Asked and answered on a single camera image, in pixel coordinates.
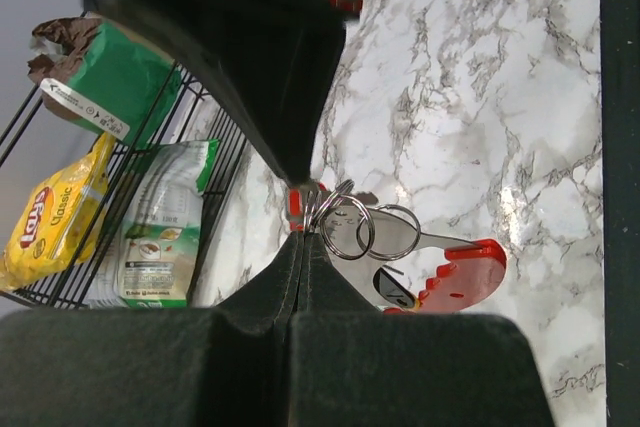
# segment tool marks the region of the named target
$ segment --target black wire rack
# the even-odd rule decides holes
[[[220,140],[220,145],[214,170],[204,191],[202,240],[196,269],[191,281],[191,295],[202,270],[206,250],[209,247],[213,231],[217,226],[220,213],[227,200],[227,193],[231,187],[247,141],[238,126],[220,108],[211,94],[204,89],[192,74],[178,65],[174,65],[167,76],[143,124],[146,124],[152,118],[158,99],[175,69],[178,69],[181,74],[182,85],[173,108],[162,125],[154,132],[150,142],[145,145],[144,149],[128,148],[122,144],[116,146],[108,165],[109,188],[100,203],[99,212],[92,218],[87,232],[78,244],[75,255],[69,263],[70,266],[63,272],[45,277],[13,293],[2,292],[1,294],[4,297],[28,306],[46,305],[63,309],[86,307],[84,299],[89,286],[142,180],[141,176],[134,176],[131,173],[136,172],[138,163],[149,153],[149,144],[153,146],[183,140],[215,138]],[[29,123],[42,106],[42,99],[38,90],[38,87],[34,87],[31,90],[0,136],[0,146],[8,141],[2,154],[0,154],[0,167],[7,160]],[[144,125],[140,126],[132,145],[137,145],[143,129]],[[73,265],[84,248],[89,232],[96,223],[99,213],[105,211],[105,209],[107,214],[94,254],[87,262]]]

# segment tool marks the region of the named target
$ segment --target marble countertop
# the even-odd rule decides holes
[[[469,311],[528,337],[561,427],[606,424],[599,0],[364,0],[312,175],[495,238],[507,276]],[[284,185],[249,149],[195,293],[215,305],[287,235]],[[398,263],[414,292],[437,258]]]

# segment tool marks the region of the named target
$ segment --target fritos logo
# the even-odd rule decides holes
[[[27,223],[24,226],[24,232],[20,237],[20,247],[26,249],[29,247],[34,240],[36,240],[36,235],[38,234],[38,226],[42,221],[42,215],[44,214],[44,210],[46,207],[47,197],[51,193],[51,189],[49,187],[45,187],[38,194],[36,194],[35,199],[33,200],[33,205],[31,206],[31,210],[29,211],[29,215],[27,216]]]

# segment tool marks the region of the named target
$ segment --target black and white label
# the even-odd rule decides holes
[[[121,119],[56,79],[43,79],[40,89],[64,108],[112,134],[118,140],[124,140],[129,133],[129,125]]]

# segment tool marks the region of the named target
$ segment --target yellow bag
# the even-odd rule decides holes
[[[0,260],[0,289],[24,287],[69,266],[107,191],[106,168],[115,137],[103,134],[91,152],[38,185]],[[104,213],[87,239],[78,263],[96,248]]]

